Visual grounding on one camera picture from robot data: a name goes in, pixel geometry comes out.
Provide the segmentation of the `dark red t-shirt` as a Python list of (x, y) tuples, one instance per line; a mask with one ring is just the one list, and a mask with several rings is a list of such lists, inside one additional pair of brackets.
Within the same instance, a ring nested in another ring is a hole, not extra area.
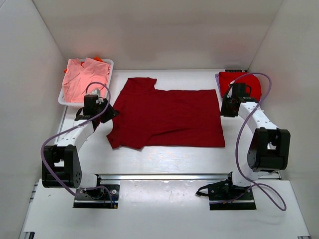
[(113, 107), (107, 139), (125, 146), (225, 147), (215, 89), (159, 90), (153, 78), (128, 78)]

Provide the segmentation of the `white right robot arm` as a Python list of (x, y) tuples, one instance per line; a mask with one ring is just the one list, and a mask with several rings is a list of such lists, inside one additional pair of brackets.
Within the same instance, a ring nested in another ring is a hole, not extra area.
[[(223, 187), (225, 197), (233, 200), (241, 194), (241, 187), (249, 187), (260, 177), (287, 168), (291, 134), (272, 123), (260, 108), (260, 103), (252, 97), (224, 95), (220, 114), (224, 117), (240, 116), (244, 120), (235, 145), (237, 170), (231, 173), (232, 182)], [(253, 137), (247, 162), (239, 165), (239, 140), (245, 126)]]

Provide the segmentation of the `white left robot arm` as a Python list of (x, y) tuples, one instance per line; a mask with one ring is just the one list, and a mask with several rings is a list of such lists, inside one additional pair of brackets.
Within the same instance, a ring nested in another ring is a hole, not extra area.
[(78, 153), (100, 124), (117, 115), (107, 99), (85, 96), (84, 107), (77, 111), (73, 126), (58, 134), (62, 138), (55, 145), (48, 145), (48, 139), (41, 147), (43, 186), (65, 188), (71, 194), (73, 188), (83, 188), (92, 198), (101, 197), (104, 185), (96, 174), (82, 172)]

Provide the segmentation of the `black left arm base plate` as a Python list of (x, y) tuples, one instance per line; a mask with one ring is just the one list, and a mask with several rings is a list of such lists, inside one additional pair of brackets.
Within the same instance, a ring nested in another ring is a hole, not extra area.
[(97, 189), (77, 189), (73, 208), (77, 209), (117, 209), (120, 196), (119, 179), (97, 175)]

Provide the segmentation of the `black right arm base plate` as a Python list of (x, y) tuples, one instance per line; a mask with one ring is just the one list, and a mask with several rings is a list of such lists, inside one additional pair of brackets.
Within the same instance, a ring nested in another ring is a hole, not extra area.
[(232, 172), (223, 181), (200, 187), (195, 195), (208, 197), (211, 211), (257, 209), (250, 187), (235, 186), (232, 181)]

